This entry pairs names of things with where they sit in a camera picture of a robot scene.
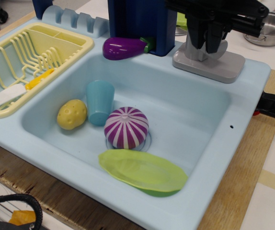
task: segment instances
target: light blue sink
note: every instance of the light blue sink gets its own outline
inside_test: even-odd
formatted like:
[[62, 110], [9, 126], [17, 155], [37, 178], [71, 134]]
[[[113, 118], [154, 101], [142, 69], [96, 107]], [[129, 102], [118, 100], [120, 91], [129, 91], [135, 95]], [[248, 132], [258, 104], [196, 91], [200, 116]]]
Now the light blue sink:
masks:
[[[108, 35], [94, 38], [89, 53], [17, 112], [0, 119], [0, 146], [146, 229], [195, 229], [241, 141], [270, 68], [246, 60], [236, 82], [224, 84], [173, 67], [180, 43], [165, 57], [143, 54], [110, 61], [102, 56]], [[59, 108], [71, 99], [86, 102], [86, 85], [94, 80], [114, 85], [115, 109], [132, 106], [147, 116], [150, 138], [144, 150], [185, 171], [189, 179], [181, 191], [153, 196], [114, 179], [98, 163], [98, 155], [109, 148], [103, 127], [86, 121], [66, 131], [57, 125]]]

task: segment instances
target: wooden table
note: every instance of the wooden table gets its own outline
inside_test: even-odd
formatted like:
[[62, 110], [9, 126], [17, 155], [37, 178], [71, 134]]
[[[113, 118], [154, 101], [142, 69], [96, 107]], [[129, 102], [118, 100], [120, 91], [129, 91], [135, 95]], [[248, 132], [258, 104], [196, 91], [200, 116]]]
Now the wooden table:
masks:
[[[31, 13], [0, 36], [33, 18]], [[275, 70], [265, 90], [275, 94]], [[258, 115], [246, 133], [199, 225], [199, 230], [238, 230], [275, 134], [275, 119]], [[33, 195], [43, 211], [75, 229], [141, 230], [142, 227], [0, 147], [0, 182]]]

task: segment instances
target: orange object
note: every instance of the orange object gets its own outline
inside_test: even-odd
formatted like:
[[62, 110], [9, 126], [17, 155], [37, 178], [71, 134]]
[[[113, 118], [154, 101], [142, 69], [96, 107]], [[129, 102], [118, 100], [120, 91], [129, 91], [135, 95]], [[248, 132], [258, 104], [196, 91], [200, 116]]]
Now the orange object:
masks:
[[12, 218], [9, 220], [10, 224], [22, 225], [35, 222], [34, 211], [13, 211]]
[[26, 90], [32, 89], [34, 86], [40, 83], [42, 79], [48, 77], [53, 71], [55, 71], [55, 69], [49, 69], [40, 76], [34, 78], [32, 81], [25, 85]]

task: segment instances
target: blue cup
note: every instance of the blue cup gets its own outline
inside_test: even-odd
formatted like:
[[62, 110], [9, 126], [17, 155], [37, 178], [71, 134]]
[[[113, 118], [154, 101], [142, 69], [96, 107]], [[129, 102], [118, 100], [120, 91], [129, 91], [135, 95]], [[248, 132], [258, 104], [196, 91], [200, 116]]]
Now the blue cup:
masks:
[[113, 111], [115, 89], [104, 80], [92, 81], [86, 86], [88, 119], [93, 125], [104, 126]]

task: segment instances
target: yellow dish rack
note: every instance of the yellow dish rack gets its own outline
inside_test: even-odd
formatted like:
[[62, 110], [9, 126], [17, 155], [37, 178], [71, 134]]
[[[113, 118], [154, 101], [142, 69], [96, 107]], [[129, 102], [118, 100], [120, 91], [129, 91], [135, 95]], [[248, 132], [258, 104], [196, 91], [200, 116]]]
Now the yellow dish rack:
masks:
[[0, 42], [0, 92], [15, 84], [27, 85], [49, 70], [33, 88], [0, 106], [0, 118], [17, 111], [94, 46], [90, 37], [45, 23], [25, 26]]

